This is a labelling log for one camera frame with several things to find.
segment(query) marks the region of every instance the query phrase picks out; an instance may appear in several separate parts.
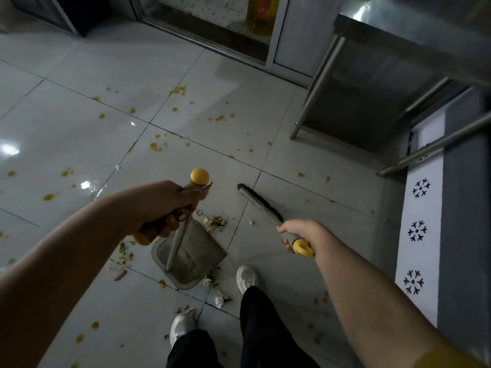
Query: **bottle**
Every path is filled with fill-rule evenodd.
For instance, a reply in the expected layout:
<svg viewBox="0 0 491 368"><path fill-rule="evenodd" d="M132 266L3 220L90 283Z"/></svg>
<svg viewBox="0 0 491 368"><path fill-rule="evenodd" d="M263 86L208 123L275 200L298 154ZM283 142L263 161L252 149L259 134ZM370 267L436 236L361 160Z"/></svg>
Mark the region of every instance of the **bottle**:
<svg viewBox="0 0 491 368"><path fill-rule="evenodd" d="M271 36L279 0L249 0L245 23L254 35Z"/></svg>

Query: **gray dustpan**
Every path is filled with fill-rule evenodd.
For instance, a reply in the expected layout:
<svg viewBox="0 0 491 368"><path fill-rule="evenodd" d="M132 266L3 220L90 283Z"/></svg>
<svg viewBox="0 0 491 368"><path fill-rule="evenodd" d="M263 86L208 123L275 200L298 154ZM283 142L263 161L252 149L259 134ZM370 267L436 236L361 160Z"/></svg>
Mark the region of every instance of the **gray dustpan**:
<svg viewBox="0 0 491 368"><path fill-rule="evenodd" d="M169 237L155 242L152 247L152 258L177 288L181 290L191 289L206 274L218 266L227 252L220 247L199 222L191 217L181 246L172 262L172 269L166 272L165 265L169 259L175 232Z"/></svg>

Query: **shoe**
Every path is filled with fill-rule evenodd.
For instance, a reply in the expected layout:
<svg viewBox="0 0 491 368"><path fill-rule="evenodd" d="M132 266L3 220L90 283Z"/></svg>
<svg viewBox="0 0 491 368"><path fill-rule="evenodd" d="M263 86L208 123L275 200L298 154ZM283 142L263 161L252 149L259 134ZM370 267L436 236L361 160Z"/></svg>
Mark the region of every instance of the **shoe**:
<svg viewBox="0 0 491 368"><path fill-rule="evenodd" d="M251 286L259 284L256 271L250 266L241 266L237 269L237 286L242 294Z"/></svg>
<svg viewBox="0 0 491 368"><path fill-rule="evenodd" d="M193 313L185 313L177 315L172 326L170 328L170 347L174 347L176 340L182 337L187 332L190 332L196 328L196 320L194 320Z"/></svg>

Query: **person's right hand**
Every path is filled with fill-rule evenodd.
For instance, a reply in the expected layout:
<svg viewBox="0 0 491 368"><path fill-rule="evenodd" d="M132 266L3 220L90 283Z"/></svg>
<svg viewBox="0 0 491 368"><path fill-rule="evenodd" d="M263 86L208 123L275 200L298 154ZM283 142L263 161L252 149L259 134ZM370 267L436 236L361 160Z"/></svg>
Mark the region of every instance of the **person's right hand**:
<svg viewBox="0 0 491 368"><path fill-rule="evenodd" d="M334 236L322 223L308 219L290 219L278 227L277 230L281 234L287 231L303 237L309 242L314 253L321 250L326 240ZM290 253L294 253L292 246L286 239L283 239L283 245Z"/></svg>

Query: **snowflake decal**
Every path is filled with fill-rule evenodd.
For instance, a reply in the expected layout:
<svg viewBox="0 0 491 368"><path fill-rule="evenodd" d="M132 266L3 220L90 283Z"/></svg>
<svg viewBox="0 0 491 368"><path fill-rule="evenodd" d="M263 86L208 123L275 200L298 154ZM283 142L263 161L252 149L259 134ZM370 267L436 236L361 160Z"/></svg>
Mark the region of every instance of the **snowflake decal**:
<svg viewBox="0 0 491 368"><path fill-rule="evenodd" d="M425 237L426 231L427 228L424 221L417 221L412 223L408 235L411 241L421 241Z"/></svg>
<svg viewBox="0 0 491 368"><path fill-rule="evenodd" d="M420 161L423 161L424 159L426 159L428 157L428 155L424 155L424 157L422 157L420 160L418 160L418 162Z"/></svg>
<svg viewBox="0 0 491 368"><path fill-rule="evenodd" d="M412 189L412 194L415 198L419 198L420 196L426 195L426 192L429 188L430 183L426 178L423 180L419 180L418 182L416 182L416 185L414 185L414 188Z"/></svg>
<svg viewBox="0 0 491 368"><path fill-rule="evenodd" d="M407 277L404 278L404 287L409 284L409 287L406 288L406 292L408 294L418 295L423 288L423 284L425 284L421 277L421 272L418 270L409 270L406 275Z"/></svg>

